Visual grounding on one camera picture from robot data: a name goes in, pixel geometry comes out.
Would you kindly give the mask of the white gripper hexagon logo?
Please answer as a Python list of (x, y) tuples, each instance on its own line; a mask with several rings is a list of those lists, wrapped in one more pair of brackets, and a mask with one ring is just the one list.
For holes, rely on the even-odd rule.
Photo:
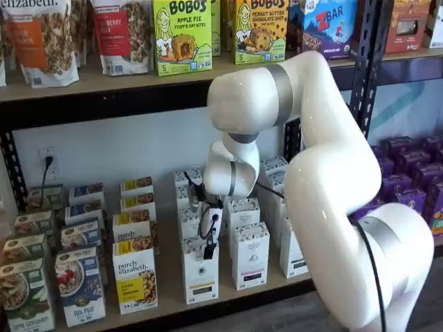
[(222, 225), (223, 207), (219, 203), (202, 203), (199, 236), (206, 241), (204, 259), (212, 259)]

